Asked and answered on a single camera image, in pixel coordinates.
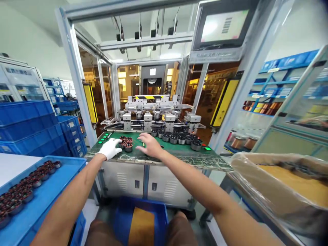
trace machine cabinet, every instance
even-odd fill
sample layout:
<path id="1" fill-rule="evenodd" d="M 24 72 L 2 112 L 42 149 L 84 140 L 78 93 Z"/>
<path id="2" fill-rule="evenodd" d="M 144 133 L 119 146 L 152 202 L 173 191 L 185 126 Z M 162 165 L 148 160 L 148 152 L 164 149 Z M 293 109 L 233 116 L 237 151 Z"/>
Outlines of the machine cabinet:
<path id="1" fill-rule="evenodd" d="M 144 165 L 104 162 L 102 168 L 104 170 L 105 195 L 108 197 L 132 196 L 142 198 Z"/>
<path id="2" fill-rule="evenodd" d="M 180 208 L 188 208 L 193 202 L 191 194 L 166 166 L 149 167 L 148 199 Z"/>

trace bare hand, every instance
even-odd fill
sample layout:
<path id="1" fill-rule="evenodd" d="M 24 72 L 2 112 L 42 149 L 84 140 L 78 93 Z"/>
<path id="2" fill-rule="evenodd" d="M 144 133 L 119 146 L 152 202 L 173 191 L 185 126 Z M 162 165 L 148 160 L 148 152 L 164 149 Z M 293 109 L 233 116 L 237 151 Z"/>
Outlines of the bare hand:
<path id="1" fill-rule="evenodd" d="M 148 133 L 141 133 L 138 139 L 145 143 L 146 148 L 137 146 L 136 149 L 142 151 L 146 155 L 160 159 L 161 155 L 165 152 L 157 140 Z"/>

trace hand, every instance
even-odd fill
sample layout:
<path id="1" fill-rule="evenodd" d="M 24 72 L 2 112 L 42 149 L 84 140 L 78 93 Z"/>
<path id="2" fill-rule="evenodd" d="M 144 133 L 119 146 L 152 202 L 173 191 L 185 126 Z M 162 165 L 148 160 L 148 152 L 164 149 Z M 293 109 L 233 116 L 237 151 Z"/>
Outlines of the hand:
<path id="1" fill-rule="evenodd" d="M 122 152 L 121 148 L 116 148 L 116 145 L 121 142 L 120 139 L 111 138 L 103 144 L 98 153 L 106 156 L 106 160 L 112 159 L 117 153 Z"/>
<path id="2" fill-rule="evenodd" d="M 165 152 L 157 140 L 148 133 L 141 133 L 138 139 L 145 143 L 146 148 L 137 146 L 136 149 L 142 151 L 146 155 L 160 159 L 161 155 Z"/>

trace brown shorts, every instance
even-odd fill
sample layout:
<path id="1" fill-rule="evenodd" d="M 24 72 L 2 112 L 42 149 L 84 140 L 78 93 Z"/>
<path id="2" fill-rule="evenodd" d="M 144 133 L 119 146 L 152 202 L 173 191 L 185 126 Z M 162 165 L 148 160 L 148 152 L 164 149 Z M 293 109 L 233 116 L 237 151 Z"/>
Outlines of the brown shorts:
<path id="1" fill-rule="evenodd" d="M 198 245 L 189 221 L 181 212 L 178 212 L 168 224 L 166 245 Z M 115 239 L 110 226 L 101 220 L 94 220 L 90 225 L 85 246 L 122 246 L 122 244 Z"/>

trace wall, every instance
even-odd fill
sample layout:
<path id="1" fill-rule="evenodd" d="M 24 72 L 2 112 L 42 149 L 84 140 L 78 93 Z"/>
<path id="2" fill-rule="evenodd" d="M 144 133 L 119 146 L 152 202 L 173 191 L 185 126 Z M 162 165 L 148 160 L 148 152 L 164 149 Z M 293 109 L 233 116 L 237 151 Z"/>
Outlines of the wall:
<path id="1" fill-rule="evenodd" d="M 72 80 L 65 51 L 25 16 L 0 2 L 0 52 L 37 67 L 42 77 Z"/>
<path id="2" fill-rule="evenodd" d="M 323 0 L 295 0 L 266 58 L 274 60 L 328 44 L 328 9 Z"/>

